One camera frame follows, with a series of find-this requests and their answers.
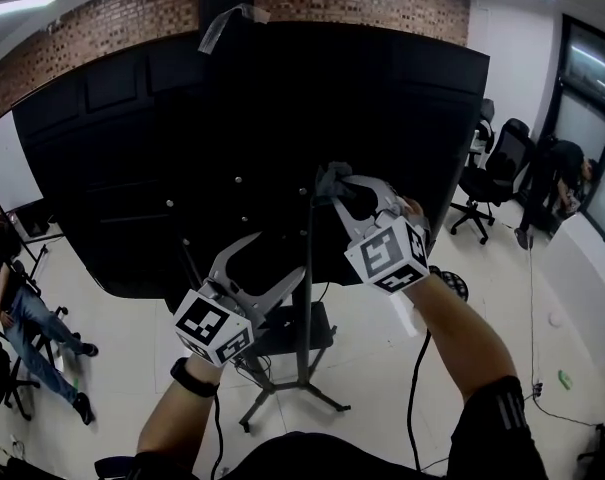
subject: person bending over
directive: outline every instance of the person bending over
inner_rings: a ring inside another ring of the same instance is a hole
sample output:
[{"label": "person bending over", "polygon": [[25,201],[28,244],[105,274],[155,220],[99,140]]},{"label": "person bending over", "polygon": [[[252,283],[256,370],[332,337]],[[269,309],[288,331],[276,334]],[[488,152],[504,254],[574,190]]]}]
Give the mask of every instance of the person bending over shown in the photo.
[{"label": "person bending over", "polygon": [[88,425],[93,421],[89,398],[71,386],[60,372],[40,354],[25,332],[28,321],[35,322],[49,339],[67,346],[76,354],[94,357],[98,348],[82,343],[55,313],[49,311],[40,297],[15,274],[0,255],[0,322],[4,335],[24,366],[54,393],[57,393],[80,414]]},{"label": "person bending over", "polygon": [[[537,213],[540,211],[544,200],[550,196],[548,212],[550,213],[556,197],[560,196],[562,206],[566,212],[571,211],[572,203],[569,198],[569,189],[579,192],[584,182],[595,179],[598,171],[598,163],[595,160],[585,158],[582,148],[568,140],[560,140],[552,148],[546,151],[532,164],[533,180],[524,215],[520,226],[515,229],[515,237],[522,249],[529,249],[529,237],[527,231]],[[553,187],[553,181],[559,175],[557,190]]]},{"label": "person bending over", "polygon": [[[411,201],[410,205],[413,212],[421,213],[417,203]],[[524,415],[522,388],[502,340],[435,275],[408,287],[405,293],[424,318],[465,402],[452,436],[448,477],[546,479]],[[186,361],[185,369],[201,383],[217,385],[220,382],[222,370],[197,355]],[[142,429],[128,478],[193,478],[191,471],[212,400],[174,381]],[[425,473],[379,459],[341,439],[301,432],[263,443],[226,478],[335,480],[349,477],[430,478]]]}]

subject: black and white marker cube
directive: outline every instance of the black and white marker cube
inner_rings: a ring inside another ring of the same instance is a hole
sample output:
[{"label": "black and white marker cube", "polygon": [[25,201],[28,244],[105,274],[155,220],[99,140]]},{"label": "black and white marker cube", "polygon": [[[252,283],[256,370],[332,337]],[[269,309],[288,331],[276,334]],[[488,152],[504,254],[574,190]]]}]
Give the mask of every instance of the black and white marker cube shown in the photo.
[{"label": "black and white marker cube", "polygon": [[184,346],[222,366],[253,343],[251,322],[214,300],[189,290],[173,317]]},{"label": "black and white marker cube", "polygon": [[422,236],[404,217],[344,253],[365,284],[387,295],[429,275]]}]

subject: sneaker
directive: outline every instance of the sneaker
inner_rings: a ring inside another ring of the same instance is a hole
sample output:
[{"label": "sneaker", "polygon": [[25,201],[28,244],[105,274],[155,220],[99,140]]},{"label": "sneaker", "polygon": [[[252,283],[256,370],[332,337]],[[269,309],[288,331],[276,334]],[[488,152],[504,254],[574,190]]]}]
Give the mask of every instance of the sneaker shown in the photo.
[{"label": "sneaker", "polygon": [[520,228],[516,228],[515,238],[518,241],[518,245],[522,247],[525,251],[529,250],[529,235],[526,234],[526,231],[522,231]]},{"label": "sneaker", "polygon": [[78,396],[75,397],[73,408],[78,412],[85,425],[89,425],[95,419],[95,416],[93,416],[93,412],[91,411],[89,397],[84,393],[78,393]]},{"label": "sneaker", "polygon": [[[79,332],[74,332],[73,337],[82,341],[82,336],[80,336]],[[96,347],[93,343],[82,343],[82,352],[78,355],[85,355],[88,357],[95,357],[99,354],[100,349]]]}]

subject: black wristband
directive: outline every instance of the black wristband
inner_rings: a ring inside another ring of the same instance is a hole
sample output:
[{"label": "black wristband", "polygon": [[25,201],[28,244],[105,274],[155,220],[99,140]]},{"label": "black wristband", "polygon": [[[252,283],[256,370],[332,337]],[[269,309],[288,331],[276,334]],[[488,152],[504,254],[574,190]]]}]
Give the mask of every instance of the black wristband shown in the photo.
[{"label": "black wristband", "polygon": [[215,396],[220,385],[218,384],[215,386],[209,382],[202,382],[195,377],[192,377],[189,372],[186,371],[186,368],[184,367],[185,364],[186,357],[178,359],[173,365],[173,368],[171,368],[171,377],[179,382],[184,389],[195,395],[201,396],[202,398],[211,398],[212,396]]}]

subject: tripod stand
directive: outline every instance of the tripod stand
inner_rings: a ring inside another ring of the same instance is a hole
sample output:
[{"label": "tripod stand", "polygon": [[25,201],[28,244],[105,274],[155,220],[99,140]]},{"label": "tripod stand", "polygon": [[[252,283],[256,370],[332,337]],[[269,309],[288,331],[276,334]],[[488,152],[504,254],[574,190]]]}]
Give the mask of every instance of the tripod stand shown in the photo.
[{"label": "tripod stand", "polygon": [[[312,263],[312,240],[313,240],[313,207],[309,208],[309,218],[308,218],[308,226],[307,226],[307,235],[306,235],[306,274],[304,277],[304,283],[300,283],[300,285],[293,291],[293,309],[296,312],[296,345],[295,345],[295,353],[297,356],[297,367],[298,367],[298,378],[293,382],[284,382],[281,384],[273,383],[269,377],[266,375],[262,366],[260,365],[260,361],[258,359],[258,355],[256,354],[254,347],[249,347],[246,349],[241,355],[244,358],[244,361],[248,368],[245,369],[247,373],[249,373],[256,382],[262,388],[262,392],[255,399],[255,402],[248,410],[248,412],[242,417],[240,420],[240,425],[244,428],[245,432],[250,432],[249,420],[251,417],[257,412],[260,406],[269,398],[269,396],[277,393],[278,391],[284,391],[287,389],[304,389],[305,391],[311,393],[316,398],[319,398],[323,402],[327,403],[331,407],[333,407],[338,412],[344,412],[351,409],[350,405],[341,405],[335,400],[326,396],[322,391],[320,391],[317,387],[311,384],[311,377],[313,373],[322,360],[324,356],[324,352],[326,351],[326,347],[321,348],[311,365],[309,365],[309,352],[311,349],[311,287],[313,285],[313,271],[311,269]],[[319,308],[322,303],[315,303],[313,305],[314,309]],[[331,328],[331,337],[335,334],[337,327],[333,326]]]}]

